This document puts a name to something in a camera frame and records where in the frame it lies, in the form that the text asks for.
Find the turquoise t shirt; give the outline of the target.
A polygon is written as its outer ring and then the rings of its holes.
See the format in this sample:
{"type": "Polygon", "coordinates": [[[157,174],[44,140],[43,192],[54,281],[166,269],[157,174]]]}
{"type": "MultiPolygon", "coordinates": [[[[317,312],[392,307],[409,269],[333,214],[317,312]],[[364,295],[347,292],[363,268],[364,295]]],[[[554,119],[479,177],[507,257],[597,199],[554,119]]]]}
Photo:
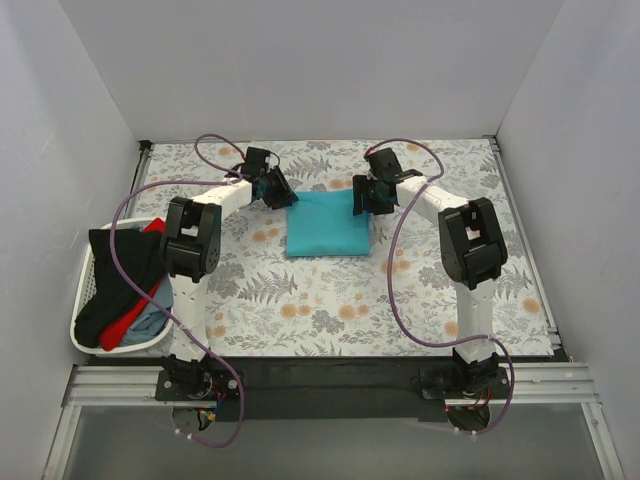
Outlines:
{"type": "Polygon", "coordinates": [[[353,215],[353,192],[298,192],[287,209],[288,257],[351,257],[370,253],[369,216],[353,215]]]}

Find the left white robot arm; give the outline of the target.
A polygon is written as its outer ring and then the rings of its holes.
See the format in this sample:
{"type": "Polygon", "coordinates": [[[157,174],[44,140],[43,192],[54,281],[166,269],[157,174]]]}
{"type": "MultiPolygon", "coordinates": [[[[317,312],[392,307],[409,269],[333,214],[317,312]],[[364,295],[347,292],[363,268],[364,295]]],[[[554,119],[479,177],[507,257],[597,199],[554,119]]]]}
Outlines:
{"type": "Polygon", "coordinates": [[[240,179],[227,179],[190,198],[169,203],[160,242],[173,294],[173,340],[165,362],[168,380],[188,398],[205,398],[213,386],[208,371],[206,291],[221,254],[222,223],[255,201],[271,209],[297,201],[278,166],[242,169],[240,179]]]}

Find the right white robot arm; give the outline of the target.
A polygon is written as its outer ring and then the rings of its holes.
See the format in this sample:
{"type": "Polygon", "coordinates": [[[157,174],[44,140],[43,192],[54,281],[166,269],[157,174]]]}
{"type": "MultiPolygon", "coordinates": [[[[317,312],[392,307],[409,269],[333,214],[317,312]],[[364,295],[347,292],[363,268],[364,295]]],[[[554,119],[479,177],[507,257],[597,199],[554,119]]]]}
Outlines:
{"type": "Polygon", "coordinates": [[[498,375],[494,341],[493,296],[508,259],[504,237],[490,200],[468,200],[432,184],[415,170],[386,179],[371,174],[353,177],[353,213],[410,212],[438,229],[440,256],[456,292],[458,334],[442,346],[452,349],[451,373],[445,382],[464,397],[475,397],[498,375]]]}

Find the floral table mat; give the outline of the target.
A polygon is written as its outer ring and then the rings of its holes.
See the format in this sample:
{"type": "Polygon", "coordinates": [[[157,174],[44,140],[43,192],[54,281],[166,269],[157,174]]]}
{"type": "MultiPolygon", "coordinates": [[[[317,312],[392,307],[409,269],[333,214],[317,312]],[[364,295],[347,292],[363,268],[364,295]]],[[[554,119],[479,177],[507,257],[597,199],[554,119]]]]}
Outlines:
{"type": "MultiPolygon", "coordinates": [[[[494,295],[495,335],[514,356],[549,356],[550,325],[485,139],[396,143],[401,165],[455,195],[492,201],[508,250],[494,295]]],[[[222,356],[441,355],[458,332],[437,229],[417,213],[376,216],[367,256],[290,258],[286,214],[257,202],[222,225],[207,288],[206,335],[222,356]]]]}

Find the black t shirt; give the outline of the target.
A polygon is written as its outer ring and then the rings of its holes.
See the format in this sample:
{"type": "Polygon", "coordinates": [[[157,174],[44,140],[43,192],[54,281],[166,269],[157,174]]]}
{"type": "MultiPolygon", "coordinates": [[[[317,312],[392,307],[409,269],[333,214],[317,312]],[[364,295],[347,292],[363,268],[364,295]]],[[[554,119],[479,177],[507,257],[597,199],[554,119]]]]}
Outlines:
{"type": "MultiPolygon", "coordinates": [[[[94,256],[96,293],[78,313],[74,336],[83,347],[101,348],[101,333],[143,297],[116,269],[111,256],[110,232],[93,229],[88,237],[94,256]]],[[[159,255],[160,240],[161,232],[145,233],[136,229],[115,232],[116,253],[121,267],[145,294],[166,274],[159,255]]]]}

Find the grey blue t shirt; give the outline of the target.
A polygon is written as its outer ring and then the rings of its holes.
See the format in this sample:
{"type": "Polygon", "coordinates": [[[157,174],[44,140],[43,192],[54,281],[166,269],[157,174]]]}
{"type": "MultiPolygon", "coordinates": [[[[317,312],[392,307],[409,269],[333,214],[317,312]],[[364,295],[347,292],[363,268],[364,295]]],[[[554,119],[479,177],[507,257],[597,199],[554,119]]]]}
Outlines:
{"type": "MultiPolygon", "coordinates": [[[[153,299],[163,308],[171,311],[173,294],[168,280],[161,283],[153,295],[153,299]]],[[[160,311],[155,304],[148,303],[127,329],[120,346],[136,345],[154,339],[164,328],[167,319],[167,315],[160,311]]]]}

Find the red t shirt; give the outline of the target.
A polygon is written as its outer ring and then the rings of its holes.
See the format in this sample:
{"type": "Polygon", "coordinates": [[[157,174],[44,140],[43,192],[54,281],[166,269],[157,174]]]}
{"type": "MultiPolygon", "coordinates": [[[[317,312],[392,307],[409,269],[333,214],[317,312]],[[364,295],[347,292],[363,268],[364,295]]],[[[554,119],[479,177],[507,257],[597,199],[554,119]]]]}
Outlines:
{"type": "MultiPolygon", "coordinates": [[[[164,221],[160,218],[156,218],[151,221],[144,229],[141,231],[148,232],[163,232],[164,231],[164,221]]],[[[153,298],[153,295],[157,291],[158,287],[161,285],[163,281],[168,280],[167,275],[164,274],[160,279],[156,282],[156,284],[147,292],[149,296],[153,298]]],[[[118,320],[112,322],[106,329],[101,333],[99,337],[100,346],[105,351],[113,351],[116,348],[124,348],[120,346],[120,342],[124,337],[127,329],[131,326],[134,320],[138,317],[138,315],[142,312],[144,307],[150,303],[148,300],[144,298],[139,298],[134,306],[127,311],[124,315],[121,316],[118,320]]]]}

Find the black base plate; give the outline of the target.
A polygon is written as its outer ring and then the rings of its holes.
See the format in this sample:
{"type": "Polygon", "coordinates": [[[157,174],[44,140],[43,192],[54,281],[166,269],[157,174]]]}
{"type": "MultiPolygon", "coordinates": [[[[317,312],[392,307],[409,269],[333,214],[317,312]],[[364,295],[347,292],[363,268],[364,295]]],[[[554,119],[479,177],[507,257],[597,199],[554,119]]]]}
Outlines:
{"type": "Polygon", "coordinates": [[[492,401],[510,388],[506,370],[476,393],[459,392],[445,382],[449,357],[237,357],[225,369],[208,362],[212,388],[201,397],[186,396],[168,380],[165,362],[155,398],[187,406],[219,404],[221,421],[320,419],[416,419],[445,422],[447,402],[469,408],[472,419],[488,422],[492,401]]]}

